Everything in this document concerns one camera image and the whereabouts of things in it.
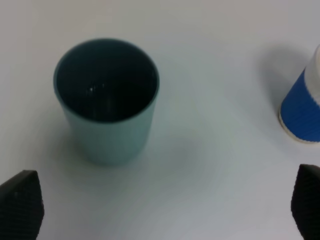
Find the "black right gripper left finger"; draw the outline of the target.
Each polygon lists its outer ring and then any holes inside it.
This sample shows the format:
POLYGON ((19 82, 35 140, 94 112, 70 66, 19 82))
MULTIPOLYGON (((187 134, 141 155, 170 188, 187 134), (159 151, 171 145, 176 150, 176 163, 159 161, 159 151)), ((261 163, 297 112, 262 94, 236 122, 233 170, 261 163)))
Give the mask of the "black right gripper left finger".
POLYGON ((45 209, 37 171, 23 170, 0 185, 0 238, 35 240, 45 209))

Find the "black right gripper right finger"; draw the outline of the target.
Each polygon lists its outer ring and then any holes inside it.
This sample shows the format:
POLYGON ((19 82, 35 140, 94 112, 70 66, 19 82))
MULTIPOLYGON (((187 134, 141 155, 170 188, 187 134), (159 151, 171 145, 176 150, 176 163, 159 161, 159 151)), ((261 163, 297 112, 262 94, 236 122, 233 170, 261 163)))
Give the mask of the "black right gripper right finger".
POLYGON ((305 240, 320 238, 320 168, 299 166, 290 205, 297 229, 305 240))

